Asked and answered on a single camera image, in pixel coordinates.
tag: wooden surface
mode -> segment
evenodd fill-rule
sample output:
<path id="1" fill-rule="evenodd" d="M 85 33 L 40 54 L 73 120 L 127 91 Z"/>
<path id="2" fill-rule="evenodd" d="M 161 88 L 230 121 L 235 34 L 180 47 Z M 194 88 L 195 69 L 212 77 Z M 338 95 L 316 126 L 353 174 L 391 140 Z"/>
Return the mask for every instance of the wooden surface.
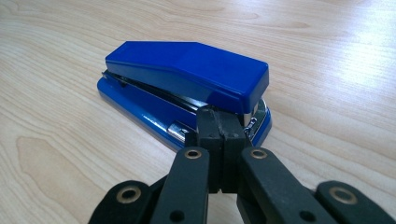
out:
<path id="1" fill-rule="evenodd" d="M 307 187 L 335 179 L 396 218 L 395 1 L 0 0 L 0 222 L 86 223 L 175 153 L 98 94 L 125 40 L 199 41 L 270 65 L 263 146 Z M 211 195 L 208 223 L 241 223 Z"/>

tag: stapler anvil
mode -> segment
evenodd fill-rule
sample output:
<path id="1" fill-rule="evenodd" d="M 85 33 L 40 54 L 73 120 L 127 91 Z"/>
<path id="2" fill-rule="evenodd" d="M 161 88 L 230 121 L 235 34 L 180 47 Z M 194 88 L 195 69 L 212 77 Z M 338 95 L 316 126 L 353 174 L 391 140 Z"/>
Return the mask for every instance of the stapler anvil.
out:
<path id="1" fill-rule="evenodd" d="M 196 42 L 127 41 L 106 57 L 101 95 L 174 149 L 202 106 L 235 113 L 254 146 L 271 128 L 268 64 Z"/>

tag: round hole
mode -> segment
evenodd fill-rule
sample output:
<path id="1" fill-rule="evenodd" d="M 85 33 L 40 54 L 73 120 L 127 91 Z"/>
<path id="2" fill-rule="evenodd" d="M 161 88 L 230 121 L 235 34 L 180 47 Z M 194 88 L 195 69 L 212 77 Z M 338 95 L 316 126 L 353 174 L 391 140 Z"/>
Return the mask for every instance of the round hole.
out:
<path id="1" fill-rule="evenodd" d="M 188 150 L 184 155 L 185 155 L 187 158 L 193 160 L 193 159 L 198 159 L 198 158 L 200 158 L 200 157 L 202 156 L 202 153 L 201 153 L 200 151 L 198 151 L 198 150 L 191 149 L 191 150 Z"/>
<path id="2" fill-rule="evenodd" d="M 330 195 L 340 203 L 355 204 L 358 202 L 355 194 L 341 187 L 332 187 L 329 189 Z"/>
<path id="3" fill-rule="evenodd" d="M 300 212 L 300 218 L 302 218 L 304 221 L 307 222 L 314 222 L 317 219 L 315 218 L 314 214 L 308 211 L 301 211 Z"/>
<path id="4" fill-rule="evenodd" d="M 171 221 L 173 222 L 180 222 L 184 220 L 184 213 L 180 210 L 173 211 L 169 216 Z"/>
<path id="5" fill-rule="evenodd" d="M 117 193 L 119 203 L 133 203 L 140 198 L 142 191 L 137 186 L 127 186 Z"/>
<path id="6" fill-rule="evenodd" d="M 256 159 L 264 159 L 264 158 L 267 157 L 267 153 L 265 153 L 265 152 L 264 152 L 263 150 L 261 150 L 261 149 L 253 149 L 253 150 L 251 150 L 250 155 L 251 155 L 253 158 L 256 158 Z"/>

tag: wood grain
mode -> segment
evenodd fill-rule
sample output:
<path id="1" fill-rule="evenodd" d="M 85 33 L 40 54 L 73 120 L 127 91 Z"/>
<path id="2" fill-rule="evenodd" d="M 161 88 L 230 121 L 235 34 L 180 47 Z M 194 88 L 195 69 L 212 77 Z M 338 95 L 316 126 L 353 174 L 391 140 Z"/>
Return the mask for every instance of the wood grain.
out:
<path id="1" fill-rule="evenodd" d="M 270 64 L 263 146 L 314 189 L 347 182 L 396 218 L 396 3 L 0 1 L 0 222 L 86 223 L 114 185 L 175 153 L 104 102 L 125 40 L 189 40 Z M 208 223 L 242 223 L 211 195 Z"/>

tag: light wood grain tabletop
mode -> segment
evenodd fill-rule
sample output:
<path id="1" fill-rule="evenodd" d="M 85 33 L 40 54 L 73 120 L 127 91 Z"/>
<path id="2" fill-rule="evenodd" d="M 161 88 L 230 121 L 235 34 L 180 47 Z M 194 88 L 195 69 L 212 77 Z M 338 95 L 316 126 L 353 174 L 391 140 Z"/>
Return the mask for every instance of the light wood grain tabletop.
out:
<path id="1" fill-rule="evenodd" d="M 126 40 L 197 41 L 270 66 L 263 143 L 310 189 L 361 190 L 396 218 L 396 2 L 0 0 L 0 222 L 87 223 L 175 152 L 99 95 Z M 242 223 L 210 195 L 208 223 Z"/>

